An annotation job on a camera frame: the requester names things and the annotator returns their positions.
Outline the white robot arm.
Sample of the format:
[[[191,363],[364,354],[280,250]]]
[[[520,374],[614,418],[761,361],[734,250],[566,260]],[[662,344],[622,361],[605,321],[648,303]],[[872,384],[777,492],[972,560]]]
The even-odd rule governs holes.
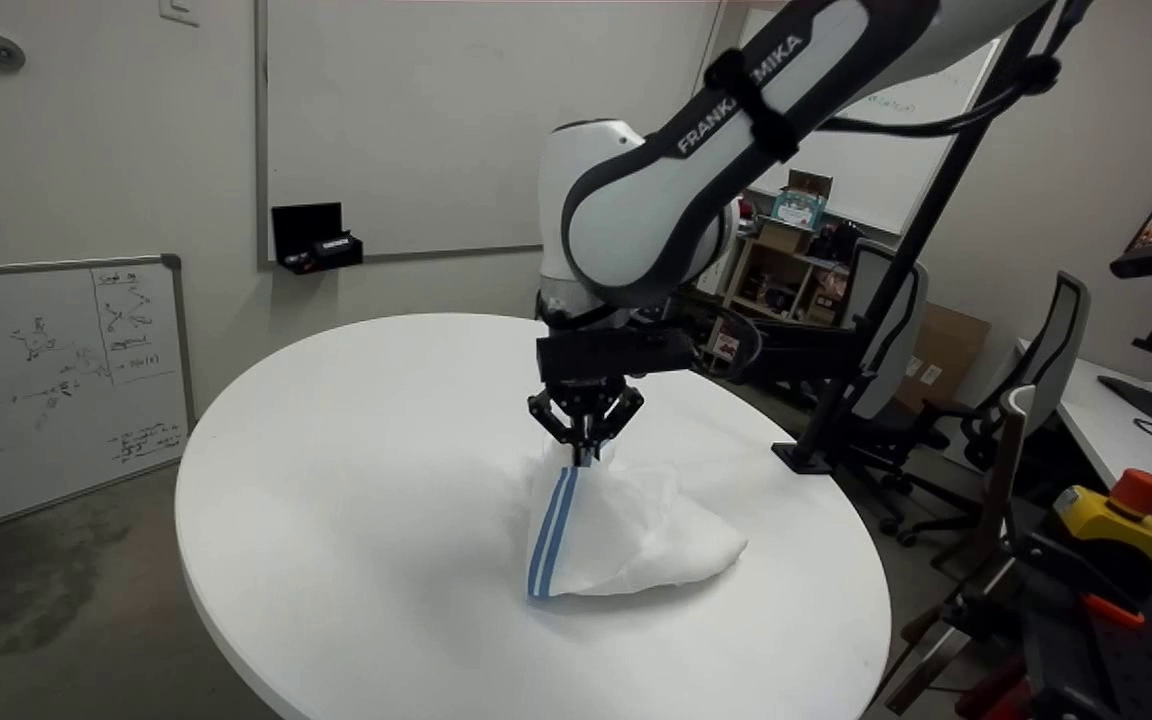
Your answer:
[[[692,361],[661,321],[730,240],[730,199],[810,133],[872,133],[843,107],[932,78],[1044,0],[786,0],[722,49],[655,133],[618,116],[547,133],[540,162],[540,391],[528,412],[583,470],[638,412],[633,378]]]

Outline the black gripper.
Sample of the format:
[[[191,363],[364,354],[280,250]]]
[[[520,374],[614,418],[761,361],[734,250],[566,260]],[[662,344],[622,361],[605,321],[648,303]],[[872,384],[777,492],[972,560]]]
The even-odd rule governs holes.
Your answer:
[[[536,310],[544,337],[536,342],[536,368],[547,391],[595,388],[589,422],[589,451],[601,451],[614,440],[628,422],[645,409],[645,397],[622,378],[674,374],[697,363],[697,342],[674,324],[622,310],[565,311]],[[550,397],[528,397],[528,418],[571,451],[580,463],[580,435],[566,426]]]

